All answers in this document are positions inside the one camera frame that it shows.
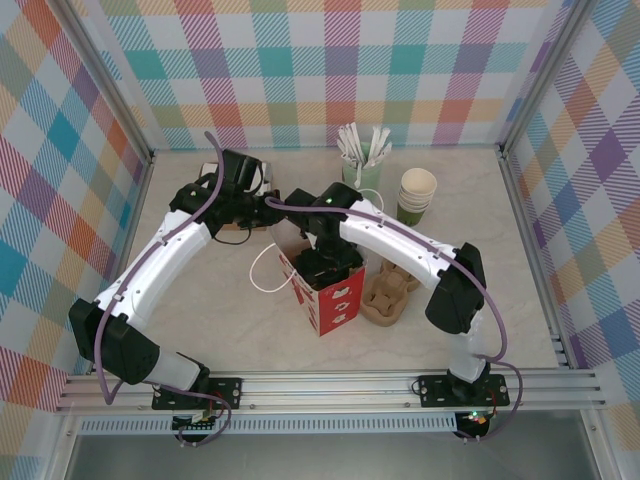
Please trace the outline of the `red white paper gift bag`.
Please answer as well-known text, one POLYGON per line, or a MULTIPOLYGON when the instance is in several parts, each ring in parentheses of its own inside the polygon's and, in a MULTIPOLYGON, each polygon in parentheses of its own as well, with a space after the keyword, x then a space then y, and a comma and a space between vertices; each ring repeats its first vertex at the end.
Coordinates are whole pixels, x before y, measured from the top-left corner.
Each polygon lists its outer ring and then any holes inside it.
POLYGON ((303 250, 312 247, 314 240, 309 241, 304 237, 300 228, 289 221, 289 214, 294 212, 344 214, 342 212, 344 209, 290 206, 289 196, 281 201, 280 209, 283 215, 280 216, 280 222, 277 225, 269 227, 269 231, 273 238, 271 247, 277 254, 279 266, 285 277, 282 286, 292 289, 307 320, 316 334, 321 337, 357 316, 366 273, 365 255, 353 243, 363 258, 363 265, 359 269, 351 269, 351 276, 347 280, 321 291, 311 289, 298 274, 294 260, 303 250))

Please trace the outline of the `green paper cup stack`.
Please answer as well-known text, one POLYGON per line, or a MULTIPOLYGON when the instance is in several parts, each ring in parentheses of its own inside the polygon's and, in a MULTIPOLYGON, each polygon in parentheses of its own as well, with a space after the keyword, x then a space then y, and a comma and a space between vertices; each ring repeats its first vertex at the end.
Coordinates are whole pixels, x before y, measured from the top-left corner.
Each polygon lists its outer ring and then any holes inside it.
POLYGON ((416 226, 430 207, 437 189, 436 177, 428 170, 411 168, 401 178, 396 218, 409 227, 416 226))

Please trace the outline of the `brown pulp cup carrier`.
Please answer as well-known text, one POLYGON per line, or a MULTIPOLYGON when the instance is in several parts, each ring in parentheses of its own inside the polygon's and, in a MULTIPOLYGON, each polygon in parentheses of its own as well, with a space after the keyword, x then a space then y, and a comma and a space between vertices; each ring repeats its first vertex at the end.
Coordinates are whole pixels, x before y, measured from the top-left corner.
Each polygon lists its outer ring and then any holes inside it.
POLYGON ((414 276, 384 259, 380 271, 365 281, 360 313, 377 326, 392 326, 400 319, 410 294, 419 286, 414 276))

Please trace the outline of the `pale green holder cup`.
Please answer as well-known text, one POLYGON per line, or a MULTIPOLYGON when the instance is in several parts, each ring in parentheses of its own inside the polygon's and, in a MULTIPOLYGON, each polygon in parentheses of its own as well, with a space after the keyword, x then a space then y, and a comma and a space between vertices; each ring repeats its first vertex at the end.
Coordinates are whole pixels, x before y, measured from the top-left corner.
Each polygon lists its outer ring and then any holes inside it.
MULTIPOLYGON (((362 189, 376 190, 379 185, 380 176, 382 172, 382 162, 380 164, 376 164, 375 161, 369 162, 368 157, 369 157, 370 145, 371 145, 370 143, 361 142, 361 147, 364 152, 364 155, 366 156, 366 160, 362 164, 361 185, 358 190, 362 190, 362 189)), ((347 160, 343 155, 341 155, 341 158, 343 160, 342 181, 345 184, 351 187, 354 187, 357 164, 353 160, 351 161, 347 160)))

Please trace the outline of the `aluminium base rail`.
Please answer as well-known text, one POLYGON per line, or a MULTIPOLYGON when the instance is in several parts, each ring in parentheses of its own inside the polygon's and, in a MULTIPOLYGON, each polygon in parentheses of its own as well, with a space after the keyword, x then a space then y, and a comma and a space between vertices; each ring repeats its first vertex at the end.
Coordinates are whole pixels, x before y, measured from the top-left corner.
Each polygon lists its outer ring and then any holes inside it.
MULTIPOLYGON (((521 410, 598 410, 606 394, 590 370, 525 369, 518 387, 516 375, 505 369, 507 393, 521 410)), ((430 388, 417 381, 418 371, 240 372, 241 413, 391 413, 420 410, 430 388)), ((112 404, 105 403, 94 375, 72 376, 58 401, 57 414, 150 414, 152 386, 124 385, 112 404)))

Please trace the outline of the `left aluminium corner post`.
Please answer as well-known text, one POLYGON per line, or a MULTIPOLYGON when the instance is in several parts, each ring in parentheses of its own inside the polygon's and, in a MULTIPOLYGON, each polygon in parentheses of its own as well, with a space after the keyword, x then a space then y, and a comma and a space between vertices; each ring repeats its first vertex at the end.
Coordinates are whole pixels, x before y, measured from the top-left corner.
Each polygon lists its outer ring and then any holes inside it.
POLYGON ((81 17, 75 11, 70 0, 47 0, 54 15, 59 20, 72 44, 85 63, 85 68, 95 81, 100 92, 106 97, 116 119, 131 141, 136 153, 144 158, 147 165, 153 164, 153 149, 144 138, 133 113, 117 87, 98 48, 94 45, 81 17))

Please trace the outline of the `aluminium corner post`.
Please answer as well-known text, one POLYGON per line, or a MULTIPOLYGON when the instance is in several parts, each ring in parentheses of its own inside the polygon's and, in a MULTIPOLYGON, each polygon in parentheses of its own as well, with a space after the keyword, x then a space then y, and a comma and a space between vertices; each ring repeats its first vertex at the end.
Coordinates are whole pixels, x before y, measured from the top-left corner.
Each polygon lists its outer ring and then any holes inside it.
POLYGON ((497 143, 500 157, 507 159, 524 134, 547 89, 563 66, 571 46, 599 0, 567 0, 548 31, 531 65, 497 143))
POLYGON ((136 153, 144 158, 147 165, 153 164, 153 149, 144 138, 133 113, 117 87, 98 48, 94 45, 81 17, 75 11, 70 0, 47 0, 54 15, 59 20, 72 44, 85 63, 85 68, 95 81, 100 92, 106 97, 116 119, 131 141, 136 153))

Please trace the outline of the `right aluminium corner post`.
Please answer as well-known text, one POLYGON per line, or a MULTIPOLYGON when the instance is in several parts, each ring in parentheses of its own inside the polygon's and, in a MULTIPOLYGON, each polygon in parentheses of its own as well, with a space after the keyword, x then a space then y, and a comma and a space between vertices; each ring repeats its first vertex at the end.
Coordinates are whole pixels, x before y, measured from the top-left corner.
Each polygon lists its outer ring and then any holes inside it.
POLYGON ((531 65, 497 143, 500 157, 507 159, 524 134, 547 89, 563 66, 571 46, 599 0, 567 0, 548 31, 531 65))

